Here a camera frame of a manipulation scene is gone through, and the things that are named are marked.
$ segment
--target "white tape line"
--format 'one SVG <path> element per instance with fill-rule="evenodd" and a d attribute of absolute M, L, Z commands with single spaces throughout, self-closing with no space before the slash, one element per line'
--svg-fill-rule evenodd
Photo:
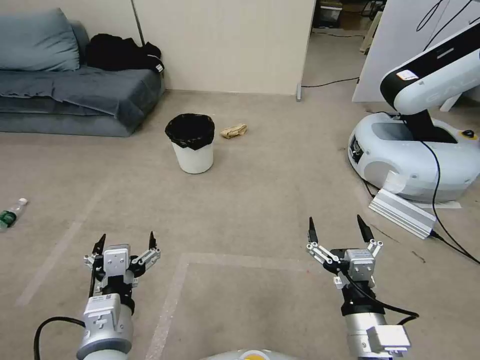
<path fill-rule="evenodd" d="M 188 254 L 182 254 L 180 260 L 171 280 L 170 287 L 168 288 L 168 294 L 161 309 L 160 318 L 156 326 L 153 337 L 151 338 L 150 347 L 146 354 L 146 360 L 160 359 L 162 352 L 169 335 L 170 325 L 172 324 L 172 318 L 174 317 L 175 309 L 179 302 L 180 293 L 184 287 L 185 277 L 187 276 L 187 269 L 189 267 Z"/>
<path fill-rule="evenodd" d="M 23 293 L 18 297 L 15 302 L 17 306 L 26 306 L 33 298 L 37 290 L 43 284 L 49 272 L 54 268 L 55 264 L 62 256 L 64 251 L 69 247 L 72 239 L 78 233 L 83 223 L 89 216 L 89 214 L 94 209 L 95 205 L 100 201 L 102 196 L 105 194 L 107 189 L 110 186 L 110 180 L 105 181 L 105 183 L 98 188 L 98 190 L 93 194 L 90 201 L 87 203 L 83 211 L 77 216 L 75 221 L 70 225 L 67 231 L 63 234 L 62 238 L 56 243 L 55 247 L 51 251 L 50 255 L 45 259 L 45 262 L 37 270 L 35 276 L 30 280 L 26 286 Z"/>
<path fill-rule="evenodd" d="M 257 257 L 244 255 L 227 255 L 213 253 L 183 253 L 176 267 L 170 283 L 165 303 L 161 310 L 158 325 L 151 339 L 150 348 L 145 360 L 160 360 L 167 337 L 169 335 L 172 318 L 179 302 L 180 294 L 185 283 L 189 264 L 233 266 L 240 268 L 255 268 L 266 270 L 312 271 L 319 272 L 315 262 L 303 262 L 294 259 L 278 259 L 272 257 Z"/>

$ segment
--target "green bottle label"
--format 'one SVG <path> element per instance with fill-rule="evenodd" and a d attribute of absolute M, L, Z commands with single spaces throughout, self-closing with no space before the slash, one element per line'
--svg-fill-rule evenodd
<path fill-rule="evenodd" d="M 0 221 L 7 224 L 8 227 L 11 227 L 15 220 L 17 220 L 17 215 L 11 211 L 2 211 L 0 212 Z"/>

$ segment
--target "black trash bag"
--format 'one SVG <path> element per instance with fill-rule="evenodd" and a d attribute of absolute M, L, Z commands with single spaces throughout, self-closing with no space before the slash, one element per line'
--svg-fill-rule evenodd
<path fill-rule="evenodd" d="M 214 141 L 215 124 L 208 115 L 180 114 L 167 124 L 165 134 L 181 148 L 198 150 Z"/>

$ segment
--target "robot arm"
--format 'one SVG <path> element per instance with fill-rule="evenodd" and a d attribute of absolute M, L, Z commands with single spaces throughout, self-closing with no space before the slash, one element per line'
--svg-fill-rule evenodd
<path fill-rule="evenodd" d="M 480 85 L 480 23 L 474 23 L 386 74 L 384 99 L 413 115 Z"/>
<path fill-rule="evenodd" d="M 76 353 L 78 360 L 127 358 L 134 333 L 132 288 L 160 258 L 153 232 L 148 250 L 140 256 L 130 255 L 128 244 L 111 245 L 104 251 L 105 238 L 103 235 L 92 254 L 84 257 L 85 264 L 92 270 L 92 281 L 98 281 L 94 288 L 100 295 L 90 294 L 83 312 L 85 333 Z"/>
<path fill-rule="evenodd" d="M 382 305 L 392 306 L 375 300 L 376 295 L 372 291 L 375 287 L 373 274 L 376 258 L 383 243 L 375 241 L 372 231 L 359 215 L 357 220 L 363 241 L 368 244 L 366 249 L 326 250 L 318 244 L 314 222 L 310 218 L 306 251 L 324 269 L 335 275 L 333 282 L 344 298 L 341 314 L 347 324 L 351 355 L 358 359 L 401 357 L 411 347 L 407 332 L 403 324 L 387 324 Z"/>

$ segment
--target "yellow sticker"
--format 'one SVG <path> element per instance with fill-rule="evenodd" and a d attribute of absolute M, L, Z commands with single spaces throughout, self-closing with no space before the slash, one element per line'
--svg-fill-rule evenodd
<path fill-rule="evenodd" d="M 251 354 L 251 355 L 247 355 L 245 360 L 265 360 L 265 358 L 261 355 Z"/>

